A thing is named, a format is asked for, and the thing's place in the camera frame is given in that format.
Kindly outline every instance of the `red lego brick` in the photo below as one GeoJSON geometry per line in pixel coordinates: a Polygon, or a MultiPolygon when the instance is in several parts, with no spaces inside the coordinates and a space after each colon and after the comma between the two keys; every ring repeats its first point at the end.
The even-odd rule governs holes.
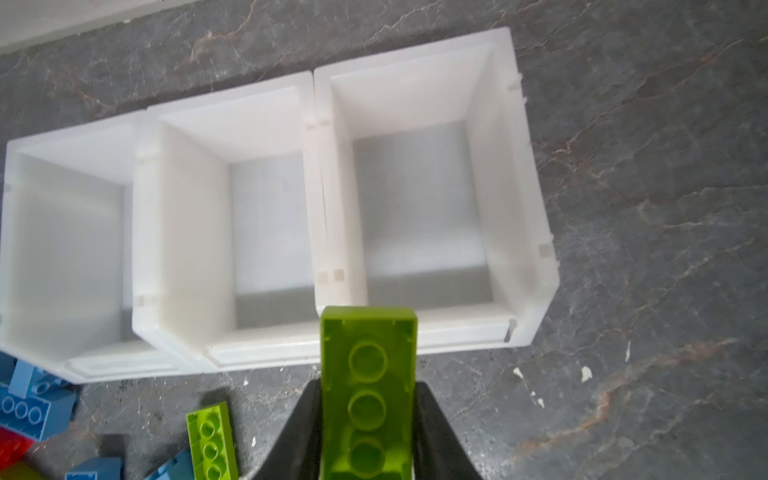
{"type": "Polygon", "coordinates": [[[21,460],[33,443],[26,437],[0,429],[0,470],[21,460]]]}

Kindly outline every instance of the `lime green lego brick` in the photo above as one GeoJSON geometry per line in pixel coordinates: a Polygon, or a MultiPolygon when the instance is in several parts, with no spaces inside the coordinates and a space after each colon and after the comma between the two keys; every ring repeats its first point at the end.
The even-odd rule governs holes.
{"type": "Polygon", "coordinates": [[[323,311],[324,480],[410,480],[417,323],[404,308],[323,311]]]}
{"type": "Polygon", "coordinates": [[[45,480],[42,475],[23,461],[0,470],[0,480],[45,480]]]}
{"type": "Polygon", "coordinates": [[[222,402],[187,413],[194,480],[237,480],[230,410],[222,402]]]}

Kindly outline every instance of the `lego stud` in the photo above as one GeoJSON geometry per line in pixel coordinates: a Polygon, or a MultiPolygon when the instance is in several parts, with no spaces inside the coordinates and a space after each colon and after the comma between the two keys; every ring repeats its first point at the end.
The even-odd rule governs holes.
{"type": "Polygon", "coordinates": [[[51,383],[40,382],[32,388],[32,392],[35,395],[42,395],[43,393],[46,393],[50,388],[51,388],[51,383]]]}
{"type": "Polygon", "coordinates": [[[207,443],[203,447],[203,455],[205,455],[205,458],[209,460],[214,460],[217,456],[219,456],[219,447],[217,447],[214,443],[207,443]]]}
{"type": "Polygon", "coordinates": [[[16,402],[13,401],[12,397],[7,396],[2,400],[3,413],[13,413],[14,408],[16,408],[16,402]]]}
{"type": "Polygon", "coordinates": [[[28,420],[32,425],[37,425],[43,421],[43,412],[39,407],[32,407],[29,409],[28,420]]]}
{"type": "Polygon", "coordinates": [[[384,448],[373,437],[360,439],[349,449],[349,466],[360,478],[373,478],[384,468],[384,448]]]}
{"type": "Polygon", "coordinates": [[[19,420],[27,418],[27,414],[29,414],[29,407],[27,406],[27,402],[17,403],[15,414],[16,418],[19,420]]]}
{"type": "Polygon", "coordinates": [[[205,478],[208,480],[219,480],[221,478],[221,468],[211,465],[208,470],[205,471],[205,478]]]}
{"type": "Polygon", "coordinates": [[[376,430],[386,419],[384,398],[373,390],[363,390],[353,395],[346,411],[350,422],[364,432],[376,430]]]}
{"type": "Polygon", "coordinates": [[[376,342],[363,340],[349,352],[349,371],[360,382],[378,382],[384,376],[386,368],[386,353],[376,342]]]}
{"type": "Polygon", "coordinates": [[[222,457],[217,458],[205,471],[207,480],[219,480],[227,471],[227,462],[222,457]]]}
{"type": "Polygon", "coordinates": [[[205,422],[200,424],[200,434],[204,438],[209,439],[210,437],[214,436],[214,433],[217,432],[219,426],[221,426],[221,420],[219,417],[216,415],[209,415],[208,418],[205,419],[205,422]]]}

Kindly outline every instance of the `plastic storage bin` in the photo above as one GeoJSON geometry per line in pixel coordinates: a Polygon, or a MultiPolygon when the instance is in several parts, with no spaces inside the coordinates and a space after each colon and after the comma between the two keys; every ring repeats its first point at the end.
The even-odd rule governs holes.
{"type": "Polygon", "coordinates": [[[317,359],[314,271],[325,219],[312,75],[162,104],[147,116],[134,329],[197,371],[317,359]]]}
{"type": "Polygon", "coordinates": [[[559,284],[506,28],[315,70],[327,304],[409,306],[420,353],[528,345],[559,284]]]}
{"type": "Polygon", "coordinates": [[[179,372],[131,329],[141,115],[8,142],[0,349],[71,382],[179,372]]]}
{"type": "Polygon", "coordinates": [[[2,209],[0,349],[71,382],[317,362],[332,305],[527,345],[559,283],[507,29],[12,141],[2,209]]]}

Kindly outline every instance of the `blue lego brick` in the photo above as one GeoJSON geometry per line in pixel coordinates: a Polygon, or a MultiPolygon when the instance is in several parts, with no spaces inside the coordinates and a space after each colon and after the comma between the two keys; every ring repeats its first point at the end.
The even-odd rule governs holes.
{"type": "Polygon", "coordinates": [[[190,449],[179,452],[144,480],[194,480],[190,449]]]}
{"type": "Polygon", "coordinates": [[[8,383],[11,381],[15,364],[15,358],[6,353],[0,352],[0,382],[8,383]]]}
{"type": "Polygon", "coordinates": [[[67,429],[76,398],[69,390],[51,389],[20,399],[0,382],[0,426],[41,442],[67,429]]]}
{"type": "Polygon", "coordinates": [[[26,399],[30,395],[39,396],[51,388],[61,387],[66,384],[65,380],[58,378],[56,375],[26,363],[24,360],[19,360],[16,362],[16,368],[13,370],[11,383],[8,384],[8,393],[26,399]]]}
{"type": "Polygon", "coordinates": [[[94,457],[65,473],[64,480],[120,480],[123,461],[117,457],[94,457]]]}

